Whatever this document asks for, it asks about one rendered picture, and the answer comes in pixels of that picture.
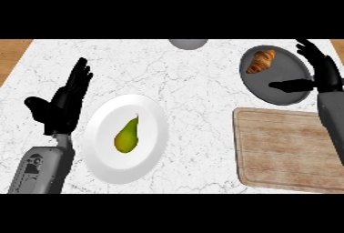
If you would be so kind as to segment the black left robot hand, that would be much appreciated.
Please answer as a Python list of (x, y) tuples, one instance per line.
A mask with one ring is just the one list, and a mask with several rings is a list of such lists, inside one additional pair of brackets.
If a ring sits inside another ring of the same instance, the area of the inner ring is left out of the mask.
[(87, 59), (82, 57), (71, 70), (67, 84), (56, 90), (52, 101), (36, 96), (24, 100), (34, 120), (45, 125), (46, 136), (70, 135), (74, 131), (92, 78)]

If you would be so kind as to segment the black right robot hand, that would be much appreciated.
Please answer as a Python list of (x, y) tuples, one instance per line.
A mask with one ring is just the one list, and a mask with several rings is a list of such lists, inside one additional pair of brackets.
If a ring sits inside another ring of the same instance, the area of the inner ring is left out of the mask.
[(321, 49), (307, 39), (299, 39), (297, 42), (297, 53), (313, 66), (313, 80), (294, 79), (272, 82), (269, 86), (285, 93), (312, 91), (313, 89), (318, 89), (321, 93), (344, 92), (343, 78), (333, 57), (322, 53)]

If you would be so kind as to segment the grey round pan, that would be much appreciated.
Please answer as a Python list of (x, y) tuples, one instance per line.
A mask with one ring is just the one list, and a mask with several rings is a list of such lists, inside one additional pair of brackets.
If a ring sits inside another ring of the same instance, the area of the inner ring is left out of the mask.
[[(272, 66), (260, 73), (248, 74), (247, 68), (254, 54), (269, 49), (276, 51)], [(253, 95), (271, 104), (288, 106), (300, 103), (309, 96), (309, 91), (287, 93), (269, 86), (273, 82), (312, 79), (304, 62), (293, 52), (278, 46), (254, 46), (245, 51), (240, 63), (240, 75)]]

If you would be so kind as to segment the brown croissant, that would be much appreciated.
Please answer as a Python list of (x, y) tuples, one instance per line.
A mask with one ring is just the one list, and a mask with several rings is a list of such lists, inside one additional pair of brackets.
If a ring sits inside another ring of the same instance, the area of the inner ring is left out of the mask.
[(266, 51), (257, 51), (250, 66), (247, 68), (248, 74), (257, 74), (263, 70), (269, 69), (276, 58), (276, 50), (269, 49)]

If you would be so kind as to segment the wooden cutting board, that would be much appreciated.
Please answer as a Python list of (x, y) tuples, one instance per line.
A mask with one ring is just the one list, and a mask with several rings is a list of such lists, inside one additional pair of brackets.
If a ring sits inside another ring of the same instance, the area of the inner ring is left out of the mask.
[(232, 130), (245, 185), (344, 193), (344, 165), (316, 113), (238, 107)]

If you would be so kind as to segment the white oval plate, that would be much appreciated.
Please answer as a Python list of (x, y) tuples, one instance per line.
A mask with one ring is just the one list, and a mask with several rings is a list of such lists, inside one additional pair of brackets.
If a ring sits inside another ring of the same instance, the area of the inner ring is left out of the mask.
[(142, 95), (110, 100), (84, 131), (83, 159), (93, 175), (111, 184), (141, 179), (163, 157), (169, 123), (157, 102)]

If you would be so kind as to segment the green pear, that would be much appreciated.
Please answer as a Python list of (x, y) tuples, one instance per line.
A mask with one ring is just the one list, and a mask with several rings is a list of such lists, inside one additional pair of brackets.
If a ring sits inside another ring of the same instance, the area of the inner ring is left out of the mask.
[(135, 117), (126, 124), (114, 138), (114, 146), (121, 153), (129, 153), (139, 143), (138, 136), (139, 118)]

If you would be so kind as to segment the grey round object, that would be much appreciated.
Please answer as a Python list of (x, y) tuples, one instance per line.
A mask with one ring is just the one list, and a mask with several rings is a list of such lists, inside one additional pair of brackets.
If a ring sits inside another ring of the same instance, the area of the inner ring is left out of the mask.
[(206, 45), (207, 39), (172, 39), (170, 42), (179, 49), (195, 50)]

